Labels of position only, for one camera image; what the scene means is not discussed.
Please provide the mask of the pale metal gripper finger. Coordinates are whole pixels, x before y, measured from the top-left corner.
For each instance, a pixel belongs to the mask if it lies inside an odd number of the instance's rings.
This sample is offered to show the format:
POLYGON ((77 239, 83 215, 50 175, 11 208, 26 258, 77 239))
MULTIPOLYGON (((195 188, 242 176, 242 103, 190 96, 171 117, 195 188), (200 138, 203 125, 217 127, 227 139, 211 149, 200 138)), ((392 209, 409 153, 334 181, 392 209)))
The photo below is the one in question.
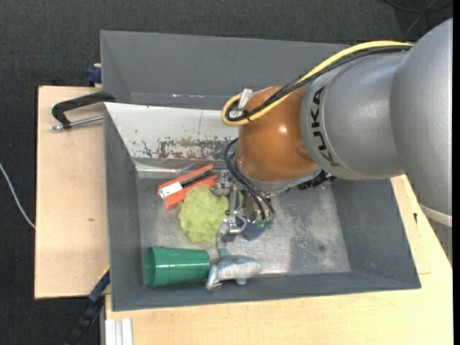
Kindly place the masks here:
POLYGON ((236 218, 225 218, 216 235, 217 243, 228 243, 235 240, 236 236, 240 234, 240 225, 236 218))

